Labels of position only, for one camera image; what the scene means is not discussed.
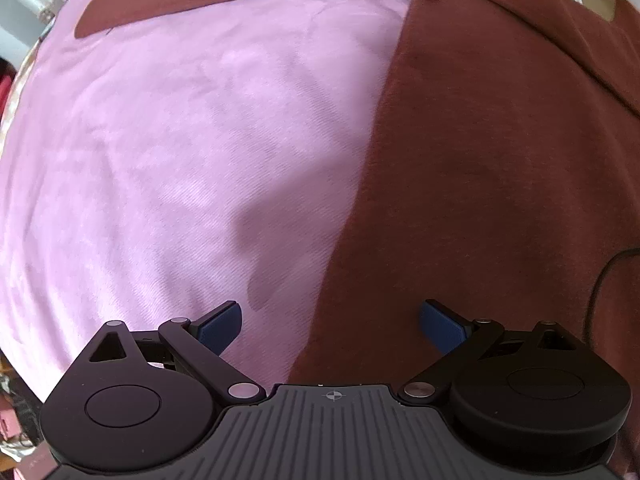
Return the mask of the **dark red knit sweater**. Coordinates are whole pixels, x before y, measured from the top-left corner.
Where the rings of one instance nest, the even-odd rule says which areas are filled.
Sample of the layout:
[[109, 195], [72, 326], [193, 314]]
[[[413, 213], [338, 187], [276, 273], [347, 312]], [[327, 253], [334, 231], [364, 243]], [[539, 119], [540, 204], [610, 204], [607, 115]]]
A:
[[[75, 34], [233, 0], [92, 0]], [[420, 302], [556, 321], [639, 381], [639, 14], [409, 0], [355, 203], [302, 327], [234, 360], [265, 385], [399, 384], [432, 364]]]

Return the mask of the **pink floral bed sheet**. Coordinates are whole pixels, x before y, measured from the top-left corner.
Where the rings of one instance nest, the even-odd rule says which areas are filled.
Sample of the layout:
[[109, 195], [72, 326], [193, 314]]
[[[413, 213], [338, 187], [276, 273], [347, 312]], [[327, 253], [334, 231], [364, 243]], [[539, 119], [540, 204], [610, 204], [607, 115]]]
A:
[[271, 386], [308, 339], [410, 0], [235, 0], [78, 39], [70, 0], [1, 154], [1, 348], [48, 396], [106, 321], [224, 300]]

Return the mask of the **red clothes pile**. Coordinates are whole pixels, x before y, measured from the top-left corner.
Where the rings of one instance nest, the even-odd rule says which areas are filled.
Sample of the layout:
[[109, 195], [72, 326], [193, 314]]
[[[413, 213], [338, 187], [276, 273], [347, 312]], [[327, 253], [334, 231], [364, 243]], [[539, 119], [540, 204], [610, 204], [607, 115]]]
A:
[[16, 69], [13, 65], [4, 58], [0, 58], [0, 117], [6, 108], [15, 77]]

